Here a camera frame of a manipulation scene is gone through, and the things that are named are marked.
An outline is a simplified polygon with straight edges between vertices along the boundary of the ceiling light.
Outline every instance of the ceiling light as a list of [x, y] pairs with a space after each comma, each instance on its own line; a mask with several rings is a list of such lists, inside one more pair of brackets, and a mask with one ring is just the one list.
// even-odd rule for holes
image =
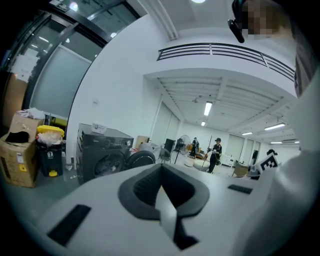
[[206, 0], [191, 0], [192, 2], [195, 2], [195, 3], [197, 3], [197, 4], [201, 4], [201, 3], [203, 3], [204, 1], [206, 1]]
[[74, 10], [75, 12], [78, 11], [78, 5], [76, 2], [72, 2], [69, 5], [70, 9]]
[[269, 131], [269, 130], [280, 128], [280, 127], [283, 127], [283, 126], [286, 126], [286, 125], [282, 122], [282, 123], [279, 123], [279, 124], [276, 124], [276, 125], [273, 125], [273, 126], [270, 126], [270, 127], [266, 127], [264, 129], [266, 131]]
[[39, 36], [39, 38], [40, 38], [41, 40], [46, 41], [47, 43], [49, 43], [49, 41], [48, 41], [47, 39], [45, 39], [45, 38], [43, 38], [43, 37], [41, 37], [41, 36]]
[[205, 116], [209, 115], [211, 106], [212, 106], [212, 102], [207, 101], [206, 104], [205, 104], [205, 109], [204, 109], [204, 115]]

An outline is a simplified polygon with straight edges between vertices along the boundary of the black rubber pad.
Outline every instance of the black rubber pad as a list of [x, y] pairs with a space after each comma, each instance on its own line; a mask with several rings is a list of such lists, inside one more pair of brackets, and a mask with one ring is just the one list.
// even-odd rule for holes
[[228, 186], [228, 189], [235, 190], [235, 191], [238, 191], [238, 192], [241, 192], [241, 193], [245, 193], [245, 194], [250, 194], [251, 191], [252, 191], [252, 188], [239, 186], [239, 185], [234, 185], [234, 184]]
[[48, 233], [48, 237], [65, 246], [90, 210], [90, 207], [78, 204]]

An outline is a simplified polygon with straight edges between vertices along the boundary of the plastic bag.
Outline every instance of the plastic bag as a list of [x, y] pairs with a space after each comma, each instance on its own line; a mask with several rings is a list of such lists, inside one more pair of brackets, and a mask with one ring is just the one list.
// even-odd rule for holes
[[46, 133], [38, 134], [38, 142], [46, 144], [47, 146], [59, 145], [63, 142], [62, 136], [59, 133], [48, 131]]

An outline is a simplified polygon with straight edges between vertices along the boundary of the washing machine door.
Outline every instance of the washing machine door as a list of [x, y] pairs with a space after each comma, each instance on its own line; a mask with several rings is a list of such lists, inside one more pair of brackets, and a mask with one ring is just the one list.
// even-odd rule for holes
[[110, 151], [94, 167], [94, 177], [101, 177], [121, 172], [125, 167], [125, 155], [117, 150]]

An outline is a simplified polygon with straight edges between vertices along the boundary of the yellow lid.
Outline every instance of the yellow lid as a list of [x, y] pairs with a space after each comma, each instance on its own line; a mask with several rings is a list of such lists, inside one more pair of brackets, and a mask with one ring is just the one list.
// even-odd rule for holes
[[50, 177], [55, 177], [55, 176], [58, 176], [58, 173], [57, 173], [55, 170], [51, 170], [51, 171], [49, 172], [49, 176], [50, 176]]
[[47, 133], [47, 132], [55, 132], [61, 134], [63, 137], [65, 135], [65, 131], [59, 127], [50, 126], [50, 125], [40, 125], [37, 128], [38, 133]]

